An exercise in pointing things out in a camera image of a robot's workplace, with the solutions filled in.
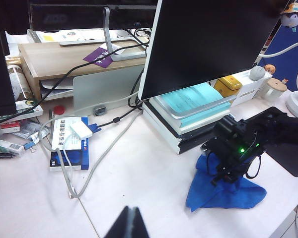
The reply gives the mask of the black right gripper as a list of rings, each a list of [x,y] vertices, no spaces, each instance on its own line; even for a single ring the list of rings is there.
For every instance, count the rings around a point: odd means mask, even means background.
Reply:
[[[236,121],[233,117],[223,117],[213,128],[214,136],[204,143],[204,149],[218,159],[212,185],[217,186],[224,176],[227,183],[238,180],[236,174],[245,174],[256,157],[261,157],[265,149],[259,132],[247,130],[247,122]]]

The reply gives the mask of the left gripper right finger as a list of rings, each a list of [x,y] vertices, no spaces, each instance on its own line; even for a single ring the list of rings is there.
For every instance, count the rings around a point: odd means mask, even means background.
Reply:
[[[133,237],[134,238],[149,238],[145,223],[138,207],[135,208],[135,216],[133,220]]]

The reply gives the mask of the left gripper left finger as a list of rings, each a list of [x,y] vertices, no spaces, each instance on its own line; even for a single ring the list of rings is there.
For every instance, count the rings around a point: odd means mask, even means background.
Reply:
[[[112,227],[109,229],[105,238],[123,238],[127,229],[127,219],[128,219],[129,207],[125,206],[121,211],[120,215],[117,217]]]

